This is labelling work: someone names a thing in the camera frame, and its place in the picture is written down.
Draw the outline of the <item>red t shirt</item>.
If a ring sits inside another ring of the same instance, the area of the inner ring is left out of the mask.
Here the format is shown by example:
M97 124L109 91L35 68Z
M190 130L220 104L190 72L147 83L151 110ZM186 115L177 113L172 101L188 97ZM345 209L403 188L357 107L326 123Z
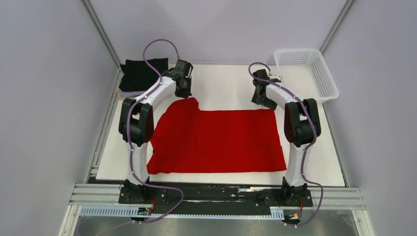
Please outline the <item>red t shirt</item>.
M277 172L287 169L273 110L203 111L173 102L151 139L150 174Z

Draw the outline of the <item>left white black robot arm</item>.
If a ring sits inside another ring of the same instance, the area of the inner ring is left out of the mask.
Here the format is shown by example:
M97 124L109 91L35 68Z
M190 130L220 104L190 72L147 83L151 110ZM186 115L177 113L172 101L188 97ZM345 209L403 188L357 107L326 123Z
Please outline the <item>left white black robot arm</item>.
M178 59L174 67L159 71L150 61L143 62L157 74L157 80L141 95L122 103L118 130L129 151L128 176L119 196L122 204L142 204L150 199L147 148L154 133L154 109L172 94L180 98L192 94L191 63Z

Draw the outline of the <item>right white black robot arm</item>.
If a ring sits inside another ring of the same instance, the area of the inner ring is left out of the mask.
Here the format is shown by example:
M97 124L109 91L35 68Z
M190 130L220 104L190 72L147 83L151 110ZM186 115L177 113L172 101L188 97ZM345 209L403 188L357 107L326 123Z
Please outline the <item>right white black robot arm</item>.
M279 206L311 207L304 167L312 145L321 134L318 105L315 99L301 99L279 79L272 79L265 69L251 73L255 92L252 102L284 111L284 135L290 144L288 165L280 190L273 191L271 202Z

